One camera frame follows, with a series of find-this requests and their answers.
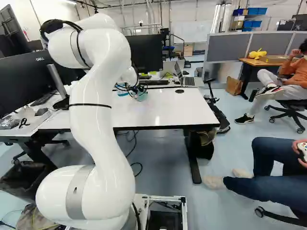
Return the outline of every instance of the game controller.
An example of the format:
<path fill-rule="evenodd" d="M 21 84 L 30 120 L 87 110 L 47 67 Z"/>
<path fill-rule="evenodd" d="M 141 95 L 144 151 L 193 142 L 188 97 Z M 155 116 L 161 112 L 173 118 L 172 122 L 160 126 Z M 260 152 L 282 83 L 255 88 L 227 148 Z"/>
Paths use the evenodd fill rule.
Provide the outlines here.
<path fill-rule="evenodd" d="M 299 158 L 307 163 L 307 143 L 306 142 L 301 142 L 297 144 L 297 149 L 299 151 Z"/>

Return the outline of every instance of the yellow plush toy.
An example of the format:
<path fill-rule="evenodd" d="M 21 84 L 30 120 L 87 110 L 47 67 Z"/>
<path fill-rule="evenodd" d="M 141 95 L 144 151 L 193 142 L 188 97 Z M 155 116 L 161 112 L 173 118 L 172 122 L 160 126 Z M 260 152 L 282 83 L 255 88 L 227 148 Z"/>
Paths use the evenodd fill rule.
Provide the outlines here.
<path fill-rule="evenodd" d="M 260 48 L 258 51 L 251 51 L 248 55 L 248 58 L 258 60 L 261 56 L 267 55 L 267 51 L 261 51 L 261 49 L 262 48 Z"/>

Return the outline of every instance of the gray partition panel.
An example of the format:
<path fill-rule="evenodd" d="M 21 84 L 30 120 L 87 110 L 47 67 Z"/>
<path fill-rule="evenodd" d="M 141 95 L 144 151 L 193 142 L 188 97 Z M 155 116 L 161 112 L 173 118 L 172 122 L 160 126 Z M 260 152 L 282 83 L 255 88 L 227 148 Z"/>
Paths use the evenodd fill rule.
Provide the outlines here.
<path fill-rule="evenodd" d="M 207 61 L 232 61 L 244 58 L 250 34 L 211 35 Z"/>
<path fill-rule="evenodd" d="M 254 34 L 248 53 L 262 48 L 268 52 L 268 55 L 285 54 L 291 37 L 292 33 Z"/>
<path fill-rule="evenodd" d="M 295 34 L 287 54 L 290 54 L 291 50 L 293 49 L 298 49 L 299 45 L 302 44 L 305 39 L 307 39 L 307 34 L 299 34 L 299 33 Z"/>

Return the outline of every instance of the cubicle partition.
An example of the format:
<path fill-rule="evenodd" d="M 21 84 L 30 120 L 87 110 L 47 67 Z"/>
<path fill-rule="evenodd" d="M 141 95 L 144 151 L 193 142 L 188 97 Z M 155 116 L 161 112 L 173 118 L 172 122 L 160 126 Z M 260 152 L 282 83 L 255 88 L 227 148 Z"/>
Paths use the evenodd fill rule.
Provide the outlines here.
<path fill-rule="evenodd" d="M 241 72 L 239 58 L 246 58 L 251 51 L 260 48 L 267 55 L 288 55 L 292 49 L 307 39 L 305 31 L 254 31 L 208 34 L 204 57 L 203 75 L 226 83 L 226 78 L 238 77 Z"/>

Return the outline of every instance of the white pants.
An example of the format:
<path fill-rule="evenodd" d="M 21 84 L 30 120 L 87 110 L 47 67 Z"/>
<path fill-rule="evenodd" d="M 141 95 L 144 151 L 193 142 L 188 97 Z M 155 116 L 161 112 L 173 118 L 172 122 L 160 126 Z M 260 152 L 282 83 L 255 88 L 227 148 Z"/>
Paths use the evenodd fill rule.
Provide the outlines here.
<path fill-rule="evenodd" d="M 277 76 L 266 69 L 261 69 L 257 73 L 258 79 L 264 86 L 270 83 L 281 86 L 284 89 L 283 94 L 277 95 L 274 100 L 303 100 L 307 99 L 307 89 L 302 88 L 299 85 L 283 85 Z M 255 99 L 253 106 L 249 111 L 249 115 L 253 116 L 259 112 L 259 110 L 265 106 L 268 100 Z"/>

